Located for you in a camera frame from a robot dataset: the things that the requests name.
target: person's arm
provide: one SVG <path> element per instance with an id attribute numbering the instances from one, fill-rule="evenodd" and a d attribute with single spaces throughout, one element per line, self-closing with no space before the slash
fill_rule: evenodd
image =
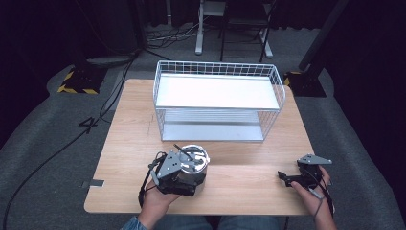
<path id="1" fill-rule="evenodd" d="M 163 217 L 164 214 L 167 212 L 172 202 L 179 196 L 180 195 L 175 194 L 164 195 L 155 187 L 155 184 L 152 180 L 149 181 L 149 183 L 147 184 L 143 209 L 141 210 L 141 213 L 138 216 L 139 221 L 138 223 L 141 223 L 142 226 L 140 226 L 136 222 L 137 219 L 135 218 L 132 218 L 130 222 L 132 221 L 134 226 L 139 227 L 135 229 L 143 229 L 143 227 L 145 227 L 148 230 L 152 229 L 158 222 L 158 220 L 161 217 Z"/>
<path id="2" fill-rule="evenodd" d="M 330 177 L 327 171 L 323 167 L 320 167 L 320 170 L 322 171 L 323 179 L 326 182 L 326 185 L 328 185 Z M 301 196 L 304 206 L 307 208 L 308 212 L 314 217 L 317 230 L 337 229 L 329 210 L 327 199 L 325 198 L 323 190 L 319 186 L 317 186 L 314 191 L 322 198 L 316 197 L 295 181 L 293 181 L 291 185 L 298 192 L 299 196 Z"/>

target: wooden table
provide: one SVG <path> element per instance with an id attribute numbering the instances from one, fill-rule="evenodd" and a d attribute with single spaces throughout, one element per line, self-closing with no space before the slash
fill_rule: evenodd
<path id="1" fill-rule="evenodd" d="M 307 215 L 301 199 L 277 171 L 299 174 L 296 160 L 312 153 L 292 92 L 263 143 L 162 142 L 152 100 L 153 80 L 125 83 L 94 179 L 84 203 L 90 213 L 139 213 L 138 193 L 147 165 L 173 144 L 202 146 L 211 158 L 205 187 L 181 196 L 168 210 L 190 215 Z"/>

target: denim sleeve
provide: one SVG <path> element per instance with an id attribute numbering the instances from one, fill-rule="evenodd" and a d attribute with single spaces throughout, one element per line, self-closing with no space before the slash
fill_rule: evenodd
<path id="1" fill-rule="evenodd" d="M 144 225 L 138 221 L 136 217 L 132 217 L 128 223 L 122 228 L 122 230 L 147 230 Z"/>

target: white wire rack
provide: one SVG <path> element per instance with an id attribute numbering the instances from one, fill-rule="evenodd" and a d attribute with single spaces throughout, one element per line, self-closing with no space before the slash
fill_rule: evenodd
<path id="1" fill-rule="evenodd" d="M 272 64 L 159 61 L 153 100 L 163 141 L 263 141 L 285 92 Z"/>

